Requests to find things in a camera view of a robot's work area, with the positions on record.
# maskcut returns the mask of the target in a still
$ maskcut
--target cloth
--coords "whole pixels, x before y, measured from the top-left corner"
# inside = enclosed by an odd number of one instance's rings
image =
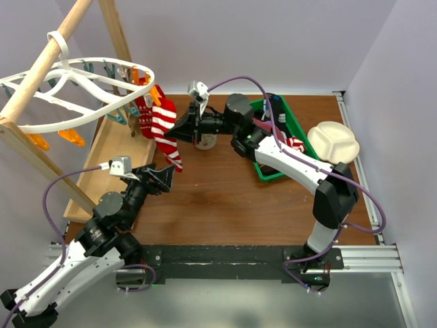
[[[138,106],[140,113],[141,133],[148,139],[154,139],[156,147],[163,152],[168,164],[174,164],[175,170],[182,172],[182,160],[176,139],[164,136],[164,133],[175,125],[177,109],[171,100],[165,98],[165,94],[159,85],[155,85],[155,87],[160,94],[160,106],[153,102],[152,106],[148,107],[144,97],[135,99],[135,104]]]

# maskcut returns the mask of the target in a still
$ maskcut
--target white plate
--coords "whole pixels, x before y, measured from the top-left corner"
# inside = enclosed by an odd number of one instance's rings
[[[352,162],[360,152],[354,133],[338,122],[320,122],[308,132],[308,140],[321,160],[335,165]]]

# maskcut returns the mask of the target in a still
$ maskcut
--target orange clothespin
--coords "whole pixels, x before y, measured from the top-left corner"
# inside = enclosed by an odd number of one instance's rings
[[[32,140],[32,142],[38,147],[40,147],[42,150],[47,151],[50,149],[50,145],[40,134],[35,133],[35,134],[28,134],[26,136],[28,136],[29,139]]]
[[[153,101],[155,102],[156,106],[161,106],[161,101],[159,100],[160,94],[155,86],[153,86],[153,88],[150,89],[149,94],[152,97]]]
[[[139,73],[138,70],[135,68],[135,66],[132,67],[132,78],[133,78],[132,82],[135,85],[139,85]]]
[[[65,140],[68,140],[69,142],[72,142],[79,147],[84,147],[86,145],[85,140],[73,128],[69,128],[68,130],[58,131],[57,133]]]

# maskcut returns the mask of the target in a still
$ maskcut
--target clothespin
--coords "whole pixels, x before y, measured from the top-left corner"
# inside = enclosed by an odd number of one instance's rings
[[[6,96],[8,96],[8,98],[10,99],[11,97],[12,97],[12,93],[11,93],[11,91],[9,90],[9,88],[6,86],[6,85],[4,85],[4,84],[1,84],[1,86],[4,88],[4,90],[5,90],[5,93],[6,93]]]
[[[128,82],[129,78],[128,78],[127,69],[123,67],[119,67],[117,68],[117,73],[122,77],[123,81]]]
[[[128,123],[127,119],[123,116],[122,112],[119,108],[116,109],[118,115],[107,114],[108,119],[113,120],[114,122],[120,123],[122,125],[126,125]]]
[[[159,100],[160,94],[155,86],[153,86],[153,88],[150,89],[149,94],[152,97],[153,101],[155,102],[156,106],[161,106],[161,101]]]
[[[48,144],[48,142],[38,133],[33,133],[33,134],[26,134],[26,136],[35,144],[37,145],[39,148],[41,148],[42,150],[49,150],[50,149],[50,145]]]
[[[58,131],[57,134],[63,137],[65,140],[72,142],[79,147],[84,147],[86,145],[85,140],[73,128]]]
[[[132,67],[132,78],[132,83],[134,83],[135,85],[139,85],[139,73],[135,66]]]
[[[106,70],[108,77],[110,77],[111,79],[115,79],[115,64],[112,64],[112,69],[110,69],[108,67],[108,63],[106,62],[106,60],[103,60],[104,62],[104,70]]]
[[[139,110],[138,110],[137,104],[135,104],[135,102],[132,102],[130,104],[130,106],[124,105],[123,108],[129,114],[132,114],[132,115],[137,116],[139,118],[140,114],[139,114]]]
[[[83,63],[83,69],[86,70],[87,72],[90,73],[94,73],[94,65],[93,63],[89,63],[87,64],[87,62],[85,60],[82,59],[82,63]]]
[[[50,80],[48,80],[47,81],[48,82],[48,84],[50,85],[50,87],[53,89],[54,87],[55,87],[55,85],[56,85],[56,79],[50,79]]]

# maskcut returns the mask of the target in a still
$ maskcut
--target white cable clip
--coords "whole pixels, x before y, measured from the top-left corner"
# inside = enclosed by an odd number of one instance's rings
[[[98,166],[100,166],[100,168],[103,169],[103,170],[109,169],[111,167],[109,165],[109,162],[100,163]]]

